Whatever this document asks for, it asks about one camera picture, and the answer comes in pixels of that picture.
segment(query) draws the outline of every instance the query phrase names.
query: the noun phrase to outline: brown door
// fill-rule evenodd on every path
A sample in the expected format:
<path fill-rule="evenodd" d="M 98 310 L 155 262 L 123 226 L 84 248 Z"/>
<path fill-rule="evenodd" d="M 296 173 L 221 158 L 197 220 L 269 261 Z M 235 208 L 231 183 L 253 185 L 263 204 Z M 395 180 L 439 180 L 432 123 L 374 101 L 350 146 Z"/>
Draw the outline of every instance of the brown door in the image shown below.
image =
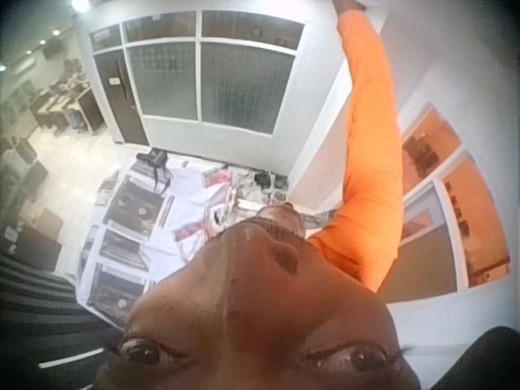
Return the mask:
<path fill-rule="evenodd" d="M 94 58 L 106 98 L 124 141 L 130 144 L 149 145 L 141 118 L 137 113 L 136 99 L 128 78 L 123 51 L 114 50 L 98 54 Z"/>

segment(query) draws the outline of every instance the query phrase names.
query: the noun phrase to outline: hand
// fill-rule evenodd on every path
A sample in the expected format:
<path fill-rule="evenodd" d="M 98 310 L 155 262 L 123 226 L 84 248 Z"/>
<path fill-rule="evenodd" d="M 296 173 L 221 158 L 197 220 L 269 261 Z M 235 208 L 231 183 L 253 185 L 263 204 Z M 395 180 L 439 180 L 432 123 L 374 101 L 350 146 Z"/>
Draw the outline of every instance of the hand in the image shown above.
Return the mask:
<path fill-rule="evenodd" d="M 365 7 L 360 5 L 355 0 L 332 0 L 332 4 L 334 4 L 334 8 L 336 9 L 338 16 L 348 10 L 365 10 Z"/>

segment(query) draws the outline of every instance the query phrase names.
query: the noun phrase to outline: orange sleeve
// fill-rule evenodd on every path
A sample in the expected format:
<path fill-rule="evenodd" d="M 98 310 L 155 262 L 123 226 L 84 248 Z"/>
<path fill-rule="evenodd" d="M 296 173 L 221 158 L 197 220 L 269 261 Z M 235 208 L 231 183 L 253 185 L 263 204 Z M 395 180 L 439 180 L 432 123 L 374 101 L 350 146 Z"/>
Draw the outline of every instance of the orange sleeve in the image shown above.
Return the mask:
<path fill-rule="evenodd" d="M 379 35 L 361 11 L 345 12 L 339 31 L 353 82 L 343 206 L 309 241 L 327 261 L 377 291 L 401 238 L 401 137 Z"/>

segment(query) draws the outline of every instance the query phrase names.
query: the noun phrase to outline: light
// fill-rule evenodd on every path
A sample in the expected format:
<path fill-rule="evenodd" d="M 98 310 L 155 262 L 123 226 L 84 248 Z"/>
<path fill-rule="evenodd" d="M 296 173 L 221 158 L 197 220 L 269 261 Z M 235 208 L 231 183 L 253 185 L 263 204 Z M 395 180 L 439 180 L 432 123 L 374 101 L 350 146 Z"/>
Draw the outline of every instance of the light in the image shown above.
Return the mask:
<path fill-rule="evenodd" d="M 72 0 L 72 8 L 78 12 L 86 12 L 90 9 L 89 0 Z"/>

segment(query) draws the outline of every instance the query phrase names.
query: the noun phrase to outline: skin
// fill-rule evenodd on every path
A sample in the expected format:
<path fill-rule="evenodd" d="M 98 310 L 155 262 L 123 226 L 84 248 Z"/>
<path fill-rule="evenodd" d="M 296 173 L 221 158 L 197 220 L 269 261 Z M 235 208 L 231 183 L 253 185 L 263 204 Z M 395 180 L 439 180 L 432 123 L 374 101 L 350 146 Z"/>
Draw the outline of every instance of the skin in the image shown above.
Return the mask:
<path fill-rule="evenodd" d="M 134 305 L 97 388 L 419 388 L 386 305 L 304 232 L 269 206 L 209 240 Z"/>

